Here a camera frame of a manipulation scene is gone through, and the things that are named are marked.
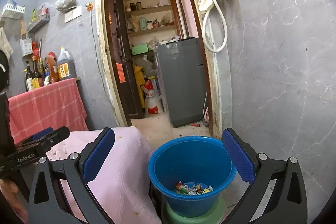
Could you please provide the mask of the person's left hand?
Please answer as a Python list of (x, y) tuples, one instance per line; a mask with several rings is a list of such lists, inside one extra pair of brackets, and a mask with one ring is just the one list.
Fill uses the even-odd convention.
[(27, 211), (17, 197), (19, 192), (17, 184), (9, 179), (1, 179), (1, 192), (20, 220), (27, 223)]

